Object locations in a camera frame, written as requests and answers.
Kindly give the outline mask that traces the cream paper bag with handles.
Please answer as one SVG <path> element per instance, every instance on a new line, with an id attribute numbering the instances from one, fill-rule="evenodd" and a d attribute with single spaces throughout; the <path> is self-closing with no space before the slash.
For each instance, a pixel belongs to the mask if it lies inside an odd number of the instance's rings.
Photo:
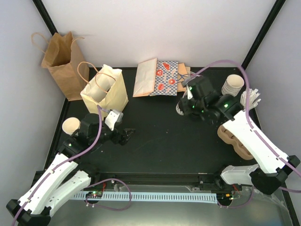
<path id="1" fill-rule="evenodd" d="M 102 108 L 102 119 L 108 115 L 108 110 L 122 112 L 128 103 L 127 90 L 121 69 L 113 69 L 104 64 L 101 70 L 91 79 L 83 79 L 87 84 L 80 95 L 90 113 L 98 113 Z"/>

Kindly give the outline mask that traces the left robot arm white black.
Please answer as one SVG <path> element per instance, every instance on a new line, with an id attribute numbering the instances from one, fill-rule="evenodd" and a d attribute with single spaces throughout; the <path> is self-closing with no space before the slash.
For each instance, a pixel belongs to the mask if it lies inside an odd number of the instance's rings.
<path id="1" fill-rule="evenodd" d="M 22 197 L 10 200 L 6 208 L 12 215 L 12 225 L 47 226 L 54 214 L 77 192 L 108 182 L 101 180 L 96 166 L 82 161 L 105 142 L 125 145 L 135 129 L 116 128 L 123 114 L 111 110 L 102 119 L 101 113 L 89 113 L 63 142 L 52 163 Z"/>

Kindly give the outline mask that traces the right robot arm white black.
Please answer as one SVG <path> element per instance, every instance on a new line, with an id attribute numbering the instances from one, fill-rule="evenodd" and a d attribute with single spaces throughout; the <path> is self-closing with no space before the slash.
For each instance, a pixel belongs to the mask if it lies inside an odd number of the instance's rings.
<path id="1" fill-rule="evenodd" d="M 206 77 L 196 76 L 182 81 L 186 92 L 177 104 L 182 115 L 196 116 L 218 126 L 218 136 L 231 144 L 241 157 L 249 154 L 256 164 L 226 166 L 214 177 L 220 190 L 232 184 L 254 186 L 271 195 L 286 181 L 300 164 L 295 155 L 277 148 L 246 115 L 247 111 L 232 95 L 219 94 Z"/>

